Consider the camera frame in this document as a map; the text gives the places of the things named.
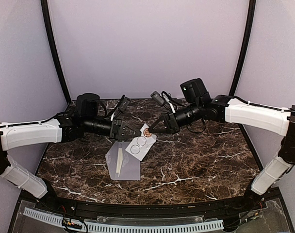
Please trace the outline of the white sticker sheet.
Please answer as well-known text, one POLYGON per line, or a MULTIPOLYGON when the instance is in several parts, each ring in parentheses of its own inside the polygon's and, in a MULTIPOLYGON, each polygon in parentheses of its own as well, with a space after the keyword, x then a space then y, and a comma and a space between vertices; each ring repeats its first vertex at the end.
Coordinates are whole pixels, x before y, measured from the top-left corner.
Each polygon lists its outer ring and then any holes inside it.
POLYGON ((147 124, 144 124, 141 128, 141 136, 135 137, 126 147, 126 152, 128 152, 139 161, 142 161, 144 159, 144 157, 147 155, 157 139, 157 136, 155 134, 152 134, 151 137, 143 136, 143 130, 145 128, 149 128, 149 126, 147 124))

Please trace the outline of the grey envelope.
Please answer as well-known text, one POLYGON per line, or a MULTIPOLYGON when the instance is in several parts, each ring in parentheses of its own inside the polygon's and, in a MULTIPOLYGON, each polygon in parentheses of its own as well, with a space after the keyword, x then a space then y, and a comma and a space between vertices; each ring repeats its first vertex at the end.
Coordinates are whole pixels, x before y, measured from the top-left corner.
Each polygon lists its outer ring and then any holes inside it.
POLYGON ((126 147, 129 142, 115 141, 109 151, 106 153, 106 163, 111 180, 114 181, 139 181, 141 170, 140 161, 126 152, 126 147), (120 177, 116 173, 116 162, 118 149, 123 148, 123 165, 120 172, 120 177))

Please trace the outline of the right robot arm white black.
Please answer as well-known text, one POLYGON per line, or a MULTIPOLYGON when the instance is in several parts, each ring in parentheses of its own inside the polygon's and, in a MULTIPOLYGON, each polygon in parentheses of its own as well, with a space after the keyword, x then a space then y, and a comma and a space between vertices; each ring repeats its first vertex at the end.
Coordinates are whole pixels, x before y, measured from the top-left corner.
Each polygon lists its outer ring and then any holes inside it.
POLYGON ((197 120, 212 120, 248 125, 283 136, 279 151, 240 199, 240 207, 251 210, 258 204, 258 196, 295 165, 295 105, 291 108, 272 107, 226 95, 212 99, 200 78, 184 82, 180 87, 188 105, 162 114, 149 127, 149 133, 175 134, 181 127, 197 120))

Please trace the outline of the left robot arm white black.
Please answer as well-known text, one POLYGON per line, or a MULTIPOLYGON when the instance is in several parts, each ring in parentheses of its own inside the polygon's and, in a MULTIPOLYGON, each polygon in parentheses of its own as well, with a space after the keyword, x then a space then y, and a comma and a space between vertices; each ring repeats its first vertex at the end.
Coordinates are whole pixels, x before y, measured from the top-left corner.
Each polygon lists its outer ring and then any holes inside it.
POLYGON ((85 133, 125 141, 141 135, 141 131, 114 116, 123 113, 130 99, 122 96, 115 108, 108 112, 99 95, 84 93, 77 96, 72 111, 57 113, 41 121, 22 123, 0 122, 0 177, 16 185, 35 198, 51 212, 61 207, 60 200, 49 182, 33 175, 8 155, 13 148, 41 143, 67 143, 83 138, 85 133))

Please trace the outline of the black front table rail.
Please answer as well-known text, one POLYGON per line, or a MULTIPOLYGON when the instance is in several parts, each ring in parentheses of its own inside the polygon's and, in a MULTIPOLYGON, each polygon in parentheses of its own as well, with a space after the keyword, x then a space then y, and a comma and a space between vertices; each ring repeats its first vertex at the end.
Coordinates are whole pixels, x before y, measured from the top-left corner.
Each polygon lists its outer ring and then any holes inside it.
POLYGON ((187 204, 171 205, 122 205, 104 204, 79 200, 71 200, 53 197, 46 204, 63 213, 73 214, 82 218, 95 219, 98 216, 110 217, 155 217, 165 216, 236 216, 247 209, 241 204, 242 198, 230 198, 225 200, 195 202, 187 204))

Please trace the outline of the right black frame post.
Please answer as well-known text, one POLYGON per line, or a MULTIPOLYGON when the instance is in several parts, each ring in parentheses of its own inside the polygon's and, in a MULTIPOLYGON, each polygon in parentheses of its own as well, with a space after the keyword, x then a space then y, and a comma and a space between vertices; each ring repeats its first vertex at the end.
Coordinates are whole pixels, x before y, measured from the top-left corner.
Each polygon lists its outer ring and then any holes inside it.
POLYGON ((249 40, 250 40, 250 36, 251 36, 255 8, 256 8, 256 0, 249 0, 248 11, 247 11, 247 16, 246 16, 246 24, 245 24, 241 49, 240 49, 235 73, 233 76, 233 80, 231 83, 231 87, 229 90, 230 96, 235 95, 237 87, 238 87, 238 83, 239 83, 239 80, 241 77, 241 73, 243 70, 243 66, 244 66, 244 62, 245 62, 245 58, 246 58, 246 54, 247 54, 247 49, 248 49, 248 45, 249 45, 249 40))

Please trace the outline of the black frame post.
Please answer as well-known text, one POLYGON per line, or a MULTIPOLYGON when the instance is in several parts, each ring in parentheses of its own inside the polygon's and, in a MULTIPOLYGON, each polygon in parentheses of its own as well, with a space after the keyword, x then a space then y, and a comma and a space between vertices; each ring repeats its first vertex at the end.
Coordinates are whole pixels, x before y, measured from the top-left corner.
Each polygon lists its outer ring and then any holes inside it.
POLYGON ((50 48, 51 56, 53 59, 54 67, 56 70, 57 78, 58 78, 63 96, 66 100, 66 103, 70 104, 71 97, 70 97, 70 93, 66 84, 64 74, 63 74, 63 70, 62 70, 62 66, 61 66, 61 62, 60 62, 59 54, 57 51, 54 34, 53 34, 53 28, 52 28, 52 23, 51 23, 50 14, 49 14, 49 2, 47 0, 41 0, 40 3, 41 3, 42 16, 44 20, 47 39, 49 43, 49 48, 50 48))
POLYGON ((246 58, 246 54, 247 54, 247 49, 248 49, 248 45, 249 45, 249 40, 250 40, 250 36, 251 36, 255 8, 256 8, 256 0, 249 0, 248 11, 247 11, 247 16, 246 16, 246 24, 245 24, 241 49, 240 49, 235 73, 233 76, 233 80, 231 83, 231 87, 229 90, 230 96, 235 95, 237 87, 238 87, 238 83, 239 83, 239 80, 241 77, 241 73, 243 70, 243 66, 244 66, 244 62, 245 62, 245 58, 246 58))

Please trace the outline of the left black frame post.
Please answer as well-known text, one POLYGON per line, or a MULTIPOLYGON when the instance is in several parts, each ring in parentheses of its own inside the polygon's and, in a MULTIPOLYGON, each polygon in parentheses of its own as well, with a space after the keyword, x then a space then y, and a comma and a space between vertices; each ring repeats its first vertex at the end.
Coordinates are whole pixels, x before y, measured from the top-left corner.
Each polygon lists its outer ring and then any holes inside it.
POLYGON ((50 14, 49 14, 49 2, 47 0, 41 0, 40 3, 41 3, 42 16, 44 20, 47 39, 49 43, 49 48, 50 48, 51 56, 53 59, 54 67, 56 70, 57 78, 58 78, 63 96, 66 100, 66 103, 70 104, 71 97, 70 97, 70 93, 66 84, 64 74, 63 74, 63 70, 62 70, 62 66, 61 66, 61 62, 60 62, 59 54, 57 51, 54 34, 53 34, 53 28, 52 28, 52 23, 51 23, 50 14))

